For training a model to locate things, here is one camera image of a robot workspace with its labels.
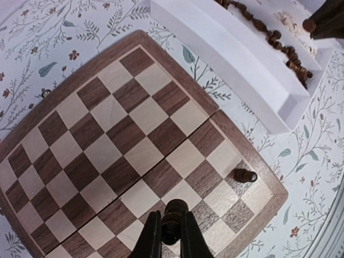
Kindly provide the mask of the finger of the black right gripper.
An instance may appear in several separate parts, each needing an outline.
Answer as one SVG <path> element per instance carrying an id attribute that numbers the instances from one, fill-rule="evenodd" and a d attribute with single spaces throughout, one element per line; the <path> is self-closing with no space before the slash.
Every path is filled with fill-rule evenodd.
<path id="1" fill-rule="evenodd" d="M 308 19 L 303 29 L 314 40 L 343 39 L 343 0 L 326 0 Z"/>

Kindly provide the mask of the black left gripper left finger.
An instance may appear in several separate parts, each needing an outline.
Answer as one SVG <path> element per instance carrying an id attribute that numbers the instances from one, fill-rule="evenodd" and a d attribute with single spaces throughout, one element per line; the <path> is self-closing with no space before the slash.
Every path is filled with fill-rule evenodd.
<path id="1" fill-rule="evenodd" d="M 162 256 L 161 212 L 151 212 L 130 254 L 130 258 L 160 258 Z"/>

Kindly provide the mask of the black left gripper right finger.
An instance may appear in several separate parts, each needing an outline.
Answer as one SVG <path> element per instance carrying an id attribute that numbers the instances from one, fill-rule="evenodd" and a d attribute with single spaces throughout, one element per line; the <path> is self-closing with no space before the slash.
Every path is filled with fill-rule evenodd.
<path id="1" fill-rule="evenodd" d="M 181 216 L 181 257 L 214 258 L 191 211 Z"/>

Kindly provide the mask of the dark pawn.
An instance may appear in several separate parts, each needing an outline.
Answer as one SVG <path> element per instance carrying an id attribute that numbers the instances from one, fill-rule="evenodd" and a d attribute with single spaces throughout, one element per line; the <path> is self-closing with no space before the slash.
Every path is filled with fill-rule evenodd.
<path id="1" fill-rule="evenodd" d="M 257 180 L 258 176 L 256 172 L 238 168 L 234 170 L 234 178 L 240 183 L 253 183 Z"/>

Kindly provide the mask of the wooden chessboard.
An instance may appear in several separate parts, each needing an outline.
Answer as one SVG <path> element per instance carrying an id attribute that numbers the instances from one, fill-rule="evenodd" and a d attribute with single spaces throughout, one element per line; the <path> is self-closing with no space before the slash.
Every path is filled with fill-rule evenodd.
<path id="1" fill-rule="evenodd" d="M 234 170 L 257 173 L 240 183 Z M 126 257 L 148 214 L 185 201 L 236 257 L 288 192 L 191 76 L 138 30 L 44 96 L 1 143 L 7 257 Z"/>

